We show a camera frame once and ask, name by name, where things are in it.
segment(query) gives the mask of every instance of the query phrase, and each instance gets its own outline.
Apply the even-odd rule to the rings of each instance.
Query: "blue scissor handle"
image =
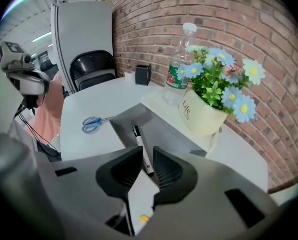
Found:
[[[82,131],[86,134],[93,134],[99,130],[102,118],[91,116],[85,119],[82,123]]]

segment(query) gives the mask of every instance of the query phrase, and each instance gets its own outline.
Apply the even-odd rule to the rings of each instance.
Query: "white ceiling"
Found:
[[[0,23],[0,43],[17,43],[31,55],[45,51],[52,43],[51,35],[32,40],[51,31],[50,8],[47,0],[25,0],[16,6]]]

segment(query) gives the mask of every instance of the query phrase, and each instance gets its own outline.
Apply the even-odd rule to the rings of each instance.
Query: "scissors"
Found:
[[[113,116],[111,117],[107,117],[107,118],[101,118],[101,117],[96,117],[96,116],[91,116],[88,117],[87,119],[85,119],[82,123],[82,131],[85,134],[93,134],[96,133],[100,126],[107,122],[108,120],[110,120],[111,118],[113,118]]]

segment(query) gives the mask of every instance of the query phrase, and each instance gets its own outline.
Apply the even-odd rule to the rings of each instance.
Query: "black chair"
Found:
[[[78,91],[116,78],[113,56],[96,50],[77,56],[70,66],[71,78]]]

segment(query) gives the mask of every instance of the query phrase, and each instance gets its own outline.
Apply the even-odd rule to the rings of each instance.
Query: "brick wall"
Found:
[[[245,89],[256,120],[226,124],[267,161],[269,191],[298,182],[298,28],[280,0],[105,0],[113,4],[113,46],[119,76],[152,64],[164,85],[172,45],[185,22],[198,26],[197,44],[222,47],[236,59],[263,64],[266,78]]]

